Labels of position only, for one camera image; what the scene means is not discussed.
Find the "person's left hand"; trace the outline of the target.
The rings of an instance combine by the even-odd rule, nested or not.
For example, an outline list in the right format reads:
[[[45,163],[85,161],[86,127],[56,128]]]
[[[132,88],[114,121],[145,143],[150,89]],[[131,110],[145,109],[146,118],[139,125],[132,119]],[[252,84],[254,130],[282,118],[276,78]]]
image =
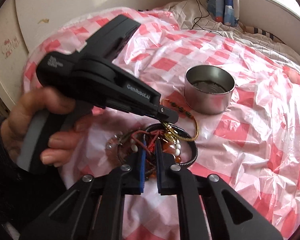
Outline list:
[[[75,100],[66,98],[51,87],[44,87],[24,94],[3,121],[0,135],[4,148],[23,170],[30,169],[43,129],[53,114],[70,115],[66,122],[67,130],[49,133],[47,146],[39,153],[39,160],[45,165],[60,167],[70,161],[91,125],[93,116],[85,108],[76,108]]]

